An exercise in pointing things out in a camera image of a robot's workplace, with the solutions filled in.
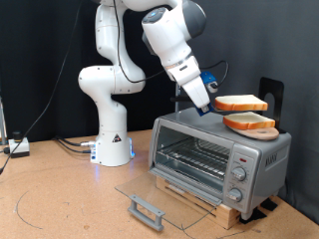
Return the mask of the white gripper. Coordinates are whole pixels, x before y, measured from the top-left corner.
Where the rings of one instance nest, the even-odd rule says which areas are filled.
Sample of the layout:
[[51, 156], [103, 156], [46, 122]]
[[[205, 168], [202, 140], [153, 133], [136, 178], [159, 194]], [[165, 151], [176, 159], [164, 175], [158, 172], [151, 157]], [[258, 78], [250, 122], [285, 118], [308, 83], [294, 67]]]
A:
[[199, 109], [201, 109], [204, 113], [209, 111], [208, 104], [210, 103], [210, 99], [201, 77], [196, 77], [183, 84], [182, 88]]

